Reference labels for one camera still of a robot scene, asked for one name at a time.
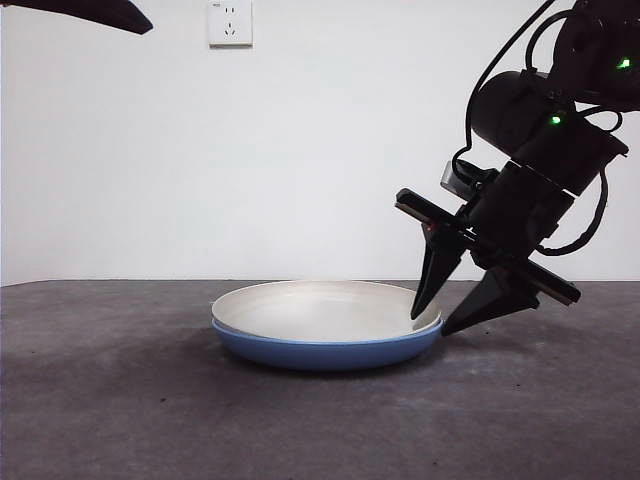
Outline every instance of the robotic arm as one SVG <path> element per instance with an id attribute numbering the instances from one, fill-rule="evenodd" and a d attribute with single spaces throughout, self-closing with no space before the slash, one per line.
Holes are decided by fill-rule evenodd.
<path id="1" fill-rule="evenodd" d="M 141 35 L 153 28 L 147 17 L 128 0 L 12 0 L 2 5 L 63 13 Z"/>
<path id="2" fill-rule="evenodd" d="M 622 113 L 640 109 L 640 2 L 579 0 L 535 30 L 522 72 L 486 81 L 515 41 L 554 3 L 546 1 L 507 42 L 484 72 L 467 108 L 467 145 L 449 162 L 441 185 L 467 203 L 452 215 L 404 189 L 396 206 L 422 223 L 426 253 L 412 309 L 416 318 L 460 263 L 466 250 L 482 281 L 447 319 L 443 335 L 539 306 L 543 292 L 565 305 L 580 299 L 576 287 L 536 265 L 538 251 L 572 253 L 593 237 L 606 206 L 605 168 L 628 147 L 612 135 Z M 549 73 L 533 66 L 544 31 L 565 20 Z M 578 111 L 576 102 L 594 105 Z M 611 111 L 611 130 L 591 124 L 589 115 Z M 501 171 L 481 170 L 460 157 L 471 150 L 471 130 L 511 157 Z M 589 229 L 571 245 L 549 249 L 558 221 L 597 177 L 602 195 Z"/>

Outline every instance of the wall socket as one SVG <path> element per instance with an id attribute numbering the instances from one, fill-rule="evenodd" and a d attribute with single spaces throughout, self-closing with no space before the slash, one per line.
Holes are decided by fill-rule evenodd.
<path id="1" fill-rule="evenodd" d="M 208 16 L 210 48 L 253 45 L 252 0 L 211 0 Z"/>

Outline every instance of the white wall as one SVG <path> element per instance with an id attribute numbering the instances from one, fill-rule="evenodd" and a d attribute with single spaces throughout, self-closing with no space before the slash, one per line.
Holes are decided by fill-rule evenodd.
<path id="1" fill-rule="evenodd" d="M 418 277 L 419 225 L 395 193 L 457 208 L 439 179 L 468 93 L 535 7 L 255 0 L 255 47 L 210 51 L 205 0 L 137 4 L 156 26 L 144 37 L 5 10 L 4 284 Z M 519 69 L 522 49 L 499 68 Z M 570 279 L 640 279 L 631 117 L 601 232 L 543 261 Z M 482 142 L 467 158 L 505 160 Z M 584 230 L 593 187 L 550 245 Z M 479 273 L 466 261 L 457 278 Z"/>

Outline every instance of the dark gray tabletop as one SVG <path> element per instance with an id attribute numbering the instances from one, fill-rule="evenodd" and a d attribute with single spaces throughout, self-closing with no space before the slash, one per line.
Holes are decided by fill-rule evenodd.
<path id="1" fill-rule="evenodd" d="M 347 374 L 227 353 L 209 302 L 249 283 L 4 288 L 2 478 L 640 478 L 639 283 Z"/>

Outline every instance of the black cable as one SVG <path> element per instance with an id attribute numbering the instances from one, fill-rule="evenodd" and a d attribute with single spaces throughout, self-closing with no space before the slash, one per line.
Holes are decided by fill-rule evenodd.
<path id="1" fill-rule="evenodd" d="M 562 255 L 568 255 L 577 250 L 580 250 L 587 243 L 591 241 L 593 236 L 598 231 L 598 227 L 600 227 L 600 223 L 602 222 L 602 217 L 604 216 L 604 210 L 607 207 L 607 200 L 609 199 L 609 183 L 607 182 L 607 174 L 605 173 L 605 167 L 600 170 L 600 181 L 602 182 L 602 190 L 600 192 L 600 200 L 598 201 L 598 206 L 596 207 L 596 213 L 591 221 L 591 225 L 589 228 L 578 237 L 578 239 L 562 248 L 545 248 L 542 245 L 539 245 L 536 250 L 540 252 L 542 255 L 547 257 L 560 257 Z"/>
<path id="2" fill-rule="evenodd" d="M 603 107 L 603 106 L 591 107 L 591 108 L 587 108 L 586 110 L 582 110 L 579 113 L 583 117 L 588 117 L 590 115 L 595 115 L 596 113 L 602 113 L 602 112 L 615 113 L 617 118 L 618 118 L 618 120 L 616 121 L 615 125 L 613 127 L 611 127 L 609 130 L 605 130 L 605 132 L 613 133 L 613 132 L 615 132 L 616 130 L 618 130 L 622 126 L 622 122 L 624 121 L 624 117 L 622 116 L 622 112 L 618 112 L 616 110 L 611 110 L 608 107 Z"/>
<path id="3" fill-rule="evenodd" d="M 535 32 L 533 32 L 533 35 L 531 35 L 531 39 L 529 40 L 527 51 L 524 56 L 527 71 L 529 71 L 529 73 L 534 73 L 536 71 L 536 68 L 533 66 L 533 51 L 535 50 L 536 44 L 538 43 L 538 40 L 540 40 L 542 34 L 546 32 L 547 29 L 554 23 L 570 17 L 578 17 L 584 20 L 587 26 L 589 26 L 591 23 L 591 19 L 587 16 L 587 14 L 580 10 L 563 10 L 562 12 L 558 12 L 555 15 L 552 15 L 544 22 L 542 22 L 540 26 L 536 28 Z"/>
<path id="4" fill-rule="evenodd" d="M 531 27 L 531 25 L 533 25 L 533 23 L 536 20 L 538 20 L 538 18 L 540 18 L 542 14 L 546 12 L 549 9 L 549 7 L 551 7 L 551 5 L 553 5 L 554 2 L 555 0 L 547 0 L 546 2 L 544 2 L 542 6 L 538 10 L 536 10 L 533 13 L 533 15 L 531 15 L 527 19 L 527 21 L 518 29 L 518 31 L 516 31 L 516 33 L 513 34 L 513 36 L 507 41 L 507 43 L 505 43 L 502 49 L 498 52 L 498 54 L 494 57 L 491 63 L 484 70 L 484 72 L 478 79 L 476 86 L 471 92 L 471 96 L 469 97 L 469 102 L 467 103 L 467 113 L 465 118 L 465 133 L 466 133 L 467 143 L 466 143 L 466 146 L 464 146 L 463 148 L 461 148 L 456 152 L 456 154 L 453 156 L 453 159 L 451 161 L 451 166 L 453 168 L 454 173 L 456 174 L 456 176 L 460 177 L 461 179 L 463 180 L 466 179 L 467 181 L 471 180 L 466 175 L 460 173 L 460 171 L 458 170 L 458 158 L 463 153 L 466 153 L 469 150 L 471 150 L 473 146 L 473 139 L 471 135 L 471 114 L 473 112 L 473 106 L 475 103 L 475 99 L 478 95 L 478 92 L 480 91 L 480 89 L 482 88 L 482 85 L 484 85 L 484 82 L 487 80 L 487 78 L 489 77 L 493 69 L 496 67 L 498 62 L 502 60 L 502 57 L 505 56 L 505 54 L 511 49 L 513 44 L 518 41 L 518 39 L 529 29 L 529 27 Z"/>

